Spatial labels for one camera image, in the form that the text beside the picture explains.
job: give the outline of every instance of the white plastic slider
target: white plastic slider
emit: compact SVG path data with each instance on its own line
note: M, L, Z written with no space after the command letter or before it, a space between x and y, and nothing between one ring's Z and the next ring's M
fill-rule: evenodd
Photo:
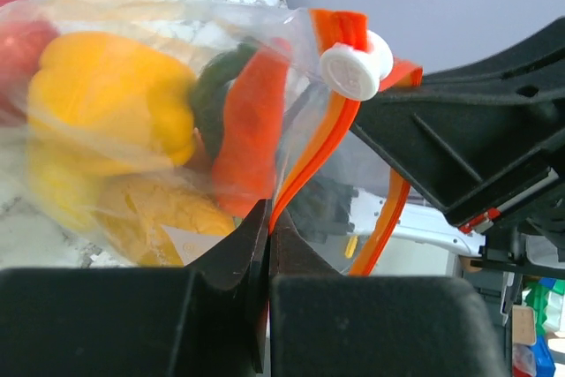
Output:
M348 99L367 101L394 65L392 51L380 36L367 31L369 51L336 43L320 57L321 76L328 86Z

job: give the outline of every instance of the green object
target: green object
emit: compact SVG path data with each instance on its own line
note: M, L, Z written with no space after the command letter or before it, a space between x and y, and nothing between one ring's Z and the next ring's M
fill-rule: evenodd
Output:
M546 307L547 307L547 294L549 289L541 284L531 283L528 284L531 289L528 296L526 296L525 302L536 315L536 334L542 336L546 333L543 327L544 322L547 320Z
M551 291L554 291L558 295L565 296L565 281L557 280Z
M189 93L188 102L204 148L214 160L223 141L223 107L231 84L245 68L257 49L250 39L236 49L214 57L205 67Z

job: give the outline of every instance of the black plastic part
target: black plastic part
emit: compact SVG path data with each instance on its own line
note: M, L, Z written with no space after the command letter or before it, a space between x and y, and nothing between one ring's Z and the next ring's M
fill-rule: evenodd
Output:
M536 231L557 247L559 262L565 262L565 202L559 199L540 208L528 218Z
M186 268L0 272L0 375L498 377L485 305L455 279L348 278L260 202Z
M526 257L526 237L516 227L490 231L484 246L481 246L484 260L520 263Z
M463 278L473 285L477 293L483 298L486 309L493 323L497 341L504 354L504 360L508 373L512 373L512 313L506 323L501 315L501 297L503 274L500 271L483 269L476 273L463 272ZM520 303L521 298L514 299L515 303Z
M565 268L551 268L532 264L527 259L518 262L512 260L483 260L471 259L473 267L496 269L499 271L508 271L509 273L517 273L522 275L536 275L549 278L557 278L565 280Z
M485 303L448 278L277 277L273 377L507 377Z
M330 158L327 164L331 165L332 161ZM350 211L351 201L357 195L355 187L317 173L300 189L287 209L306 241L326 243L328 235L345 235L354 230Z
M186 268L0 273L0 375L254 376L267 325L267 203Z
M518 225L565 192L565 19L482 62L363 102L351 130L452 225L507 202L494 224ZM555 180L527 192L550 171Z

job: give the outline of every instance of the clear plastic bag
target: clear plastic bag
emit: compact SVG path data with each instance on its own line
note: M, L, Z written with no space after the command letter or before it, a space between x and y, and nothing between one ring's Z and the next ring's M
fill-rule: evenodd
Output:
M368 49L362 14L212 0L0 8L0 27L32 24L25 42L4 34L0 170L67 230L148 266L191 262L260 199L272 229L358 108L320 53Z
M377 238L373 239L372 245L368 243L385 201L388 200L389 205L396 205L398 201L398 198L389 197L389 193L395 196L399 190L398 184L391 186L388 164L349 132L288 209L298 231L311 247L333 267L347 274L356 260L368 268L373 267L370 265L373 262L371 255L361 259L359 255L363 248L370 254L376 250L382 252L375 243ZM408 192L406 202L426 204L414 190ZM382 220L388 223L390 217L385 216Z
M536 377L536 358L529 346L512 345L512 370L516 377Z

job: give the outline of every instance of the blue object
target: blue object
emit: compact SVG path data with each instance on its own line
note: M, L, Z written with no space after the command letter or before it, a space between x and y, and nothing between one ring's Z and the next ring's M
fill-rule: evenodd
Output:
M551 352L549 351L546 339L543 336L538 336L538 341L531 347L531 351L536 357L536 376L554 377L554 359L551 357Z
M541 280L539 280L539 284L547 287L549 290L551 290L555 286L555 283L557 283L557 280L554 278L544 277Z

